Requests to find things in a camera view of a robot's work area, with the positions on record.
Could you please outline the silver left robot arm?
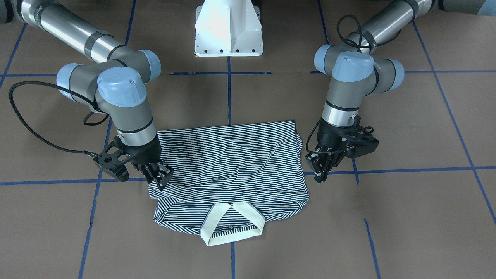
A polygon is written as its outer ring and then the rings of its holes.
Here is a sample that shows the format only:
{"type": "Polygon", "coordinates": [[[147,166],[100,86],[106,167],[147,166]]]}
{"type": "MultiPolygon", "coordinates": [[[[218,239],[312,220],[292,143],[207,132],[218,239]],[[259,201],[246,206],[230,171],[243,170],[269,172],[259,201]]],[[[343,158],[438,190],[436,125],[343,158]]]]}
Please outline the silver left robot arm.
{"type": "Polygon", "coordinates": [[[375,59],[372,53],[396,39],[402,28],[431,10],[495,16],[494,0],[392,0],[365,24],[354,15],[339,19],[341,42],[322,45],[315,68],[330,77],[324,110],[312,133],[315,150],[305,160],[316,182],[326,181],[343,158],[357,158],[376,150],[379,140],[371,126],[362,126],[358,110],[363,98],[395,90],[403,82],[404,66],[395,59],[375,59]]]}

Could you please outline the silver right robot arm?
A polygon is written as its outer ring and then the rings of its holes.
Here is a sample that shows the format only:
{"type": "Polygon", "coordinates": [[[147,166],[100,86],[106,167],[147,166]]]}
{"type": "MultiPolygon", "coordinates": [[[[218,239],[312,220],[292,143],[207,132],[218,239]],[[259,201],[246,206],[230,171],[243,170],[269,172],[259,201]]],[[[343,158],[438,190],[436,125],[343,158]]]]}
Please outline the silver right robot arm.
{"type": "Polygon", "coordinates": [[[87,150],[55,148],[85,154],[105,173],[127,181],[130,162],[148,183],[163,190],[173,169],[160,159],[161,145],[145,84],[161,74],[161,62],[150,50],[132,50],[108,32],[88,23],[56,0],[2,0],[1,23],[23,22],[52,34],[94,65],[72,63],[57,74],[56,84],[25,81],[9,90],[9,102],[25,127],[27,122],[14,103],[14,90],[23,85],[40,85],[59,90],[70,100],[89,107],[92,114],[105,114],[117,136],[99,154],[87,150]]]}

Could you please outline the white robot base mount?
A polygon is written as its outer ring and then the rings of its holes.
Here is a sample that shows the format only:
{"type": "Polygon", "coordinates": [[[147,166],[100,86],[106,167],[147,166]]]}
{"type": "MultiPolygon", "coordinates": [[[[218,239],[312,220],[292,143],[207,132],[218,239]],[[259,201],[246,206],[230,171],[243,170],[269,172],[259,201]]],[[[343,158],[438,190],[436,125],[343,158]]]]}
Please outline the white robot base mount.
{"type": "Polygon", "coordinates": [[[260,0],[205,0],[196,8],[194,54],[257,57],[264,53],[260,0]]]}

